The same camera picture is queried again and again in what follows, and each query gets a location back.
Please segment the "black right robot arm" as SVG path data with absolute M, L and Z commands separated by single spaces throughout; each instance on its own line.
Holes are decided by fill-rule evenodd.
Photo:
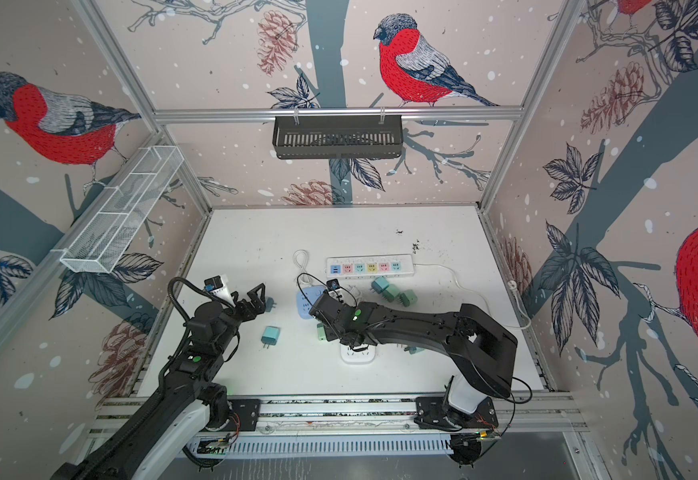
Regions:
M 310 315 L 325 326 L 329 341 L 352 350 L 400 344 L 453 361 L 459 374 L 447 384 L 444 397 L 416 399 L 414 422 L 420 428 L 451 433 L 498 428 L 493 401 L 511 398 L 518 340 L 480 307 L 463 304 L 458 311 L 419 313 L 374 302 L 352 306 L 323 292 Z

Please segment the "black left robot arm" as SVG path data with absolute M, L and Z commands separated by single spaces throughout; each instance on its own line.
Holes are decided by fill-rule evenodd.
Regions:
M 220 279 L 203 289 L 183 277 L 169 281 L 184 333 L 158 373 L 158 386 L 101 447 L 79 464 L 63 464 L 54 479 L 157 479 L 206 427 L 221 429 L 233 421 L 234 430 L 241 429 L 227 388 L 215 377 L 236 354 L 229 346 L 241 340 L 242 324 L 266 312 L 266 286 L 257 285 L 246 299 L 237 292 L 219 297 Z

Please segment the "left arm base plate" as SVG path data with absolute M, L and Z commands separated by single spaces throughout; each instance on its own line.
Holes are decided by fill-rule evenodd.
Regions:
M 210 406 L 210 419 L 205 431 L 253 432 L 257 429 L 262 402 L 252 398 L 214 400 Z

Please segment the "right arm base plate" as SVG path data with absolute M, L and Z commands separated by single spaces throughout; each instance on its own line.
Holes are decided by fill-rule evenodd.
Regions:
M 484 398 L 474 413 L 464 413 L 448 404 L 443 395 L 420 396 L 415 399 L 414 423 L 424 430 L 455 433 L 461 430 L 493 431 L 499 426 L 491 397 Z

